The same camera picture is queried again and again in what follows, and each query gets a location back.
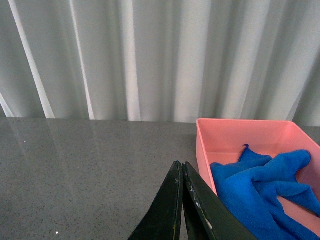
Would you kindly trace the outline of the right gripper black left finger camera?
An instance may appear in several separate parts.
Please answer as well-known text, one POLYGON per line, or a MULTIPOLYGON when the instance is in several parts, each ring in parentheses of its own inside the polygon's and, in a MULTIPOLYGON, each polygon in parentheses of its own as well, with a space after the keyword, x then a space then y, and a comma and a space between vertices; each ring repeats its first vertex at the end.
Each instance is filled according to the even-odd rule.
POLYGON ((132 232, 130 240, 178 240, 181 232, 184 175, 174 161, 148 212, 132 232))

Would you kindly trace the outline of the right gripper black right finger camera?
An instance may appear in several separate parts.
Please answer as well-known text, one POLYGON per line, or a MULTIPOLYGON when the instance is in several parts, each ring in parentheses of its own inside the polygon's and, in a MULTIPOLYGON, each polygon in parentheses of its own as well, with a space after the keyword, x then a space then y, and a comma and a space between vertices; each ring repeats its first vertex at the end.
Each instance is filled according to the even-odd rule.
POLYGON ((189 162, 183 170, 183 211, 190 240, 255 240, 189 162))

